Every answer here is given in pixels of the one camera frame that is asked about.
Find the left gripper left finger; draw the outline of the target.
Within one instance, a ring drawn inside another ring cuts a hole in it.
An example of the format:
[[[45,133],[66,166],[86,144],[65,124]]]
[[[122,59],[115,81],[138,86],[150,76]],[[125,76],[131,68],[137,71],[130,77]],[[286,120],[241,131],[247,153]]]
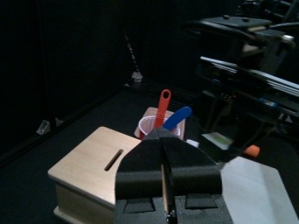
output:
[[[143,138],[118,167],[114,224],[166,224],[159,131]]]

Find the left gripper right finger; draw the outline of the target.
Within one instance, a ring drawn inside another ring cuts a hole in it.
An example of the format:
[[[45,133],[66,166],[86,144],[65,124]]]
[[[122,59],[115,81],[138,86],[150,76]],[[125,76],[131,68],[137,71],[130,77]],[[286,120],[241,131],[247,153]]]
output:
[[[171,133],[163,136],[163,174],[170,224],[234,224],[217,163]]]

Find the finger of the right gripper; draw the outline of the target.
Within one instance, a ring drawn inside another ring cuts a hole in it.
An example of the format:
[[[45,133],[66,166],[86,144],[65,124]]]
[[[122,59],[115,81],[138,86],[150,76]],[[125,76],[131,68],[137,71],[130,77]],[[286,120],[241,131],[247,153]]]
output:
[[[265,117],[250,116],[242,123],[238,134],[229,147],[229,159],[246,154],[252,157],[260,155],[258,142],[269,136],[276,127],[276,122]]]
[[[201,149],[207,152],[217,163],[226,161],[233,139],[217,130],[221,119],[230,114],[233,101],[205,95],[201,98],[199,125]]]

